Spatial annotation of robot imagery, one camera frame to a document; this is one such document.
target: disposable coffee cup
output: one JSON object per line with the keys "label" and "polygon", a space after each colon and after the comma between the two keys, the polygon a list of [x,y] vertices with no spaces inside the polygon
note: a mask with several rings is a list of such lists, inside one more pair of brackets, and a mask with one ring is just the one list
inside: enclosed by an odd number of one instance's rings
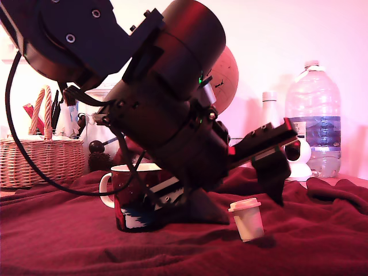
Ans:
{"label": "disposable coffee cup", "polygon": [[229,212],[233,213],[237,230],[243,242],[262,237],[265,234],[259,206],[260,202],[255,197],[230,204]]}

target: plastic water bottle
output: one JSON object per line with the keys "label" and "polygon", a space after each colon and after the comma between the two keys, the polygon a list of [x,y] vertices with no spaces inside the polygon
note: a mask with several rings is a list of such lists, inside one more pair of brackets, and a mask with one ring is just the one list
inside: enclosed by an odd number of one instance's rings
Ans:
{"label": "plastic water bottle", "polygon": [[282,120],[278,113],[277,92],[265,91],[262,93],[262,116],[260,125],[272,123],[274,128],[282,124]]}
{"label": "plastic water bottle", "polygon": [[298,137],[312,150],[308,166],[314,177],[337,176],[341,158],[340,92],[318,60],[305,63],[305,71],[291,85],[285,115]]}

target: mug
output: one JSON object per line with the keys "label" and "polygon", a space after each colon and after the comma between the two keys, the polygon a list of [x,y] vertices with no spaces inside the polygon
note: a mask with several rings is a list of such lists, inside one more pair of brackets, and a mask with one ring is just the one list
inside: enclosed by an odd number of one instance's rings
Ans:
{"label": "mug", "polygon": [[[127,165],[114,166],[112,172],[105,174],[99,183],[99,192],[107,192],[107,184],[112,179],[114,190],[125,185],[131,175]],[[145,183],[146,187],[152,188],[157,184],[169,179],[171,176],[162,171],[155,163],[141,163],[137,172]],[[130,184],[114,195],[112,200],[108,195],[101,196],[102,202],[115,209],[116,223],[118,229],[124,231],[132,228],[149,226],[154,221],[154,211],[147,211],[141,208],[145,193],[138,180],[133,178]]]}

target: red fabric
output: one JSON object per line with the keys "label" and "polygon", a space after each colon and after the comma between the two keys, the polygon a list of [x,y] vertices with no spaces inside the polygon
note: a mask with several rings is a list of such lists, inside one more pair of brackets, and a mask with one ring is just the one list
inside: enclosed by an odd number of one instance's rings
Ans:
{"label": "red fabric", "polygon": [[[70,187],[97,191],[104,173]],[[368,189],[307,185],[286,183],[282,208],[259,190],[254,170],[238,168],[209,193],[224,210],[255,194],[265,237],[248,243],[233,219],[125,233],[98,197],[19,190],[1,199],[1,275],[368,275]]]}

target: bottle label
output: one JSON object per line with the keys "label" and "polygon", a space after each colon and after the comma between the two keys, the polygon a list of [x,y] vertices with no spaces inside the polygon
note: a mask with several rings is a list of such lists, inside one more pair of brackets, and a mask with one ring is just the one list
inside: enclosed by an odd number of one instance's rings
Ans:
{"label": "bottle label", "polygon": [[305,139],[312,151],[341,150],[340,116],[290,118],[298,137]]}

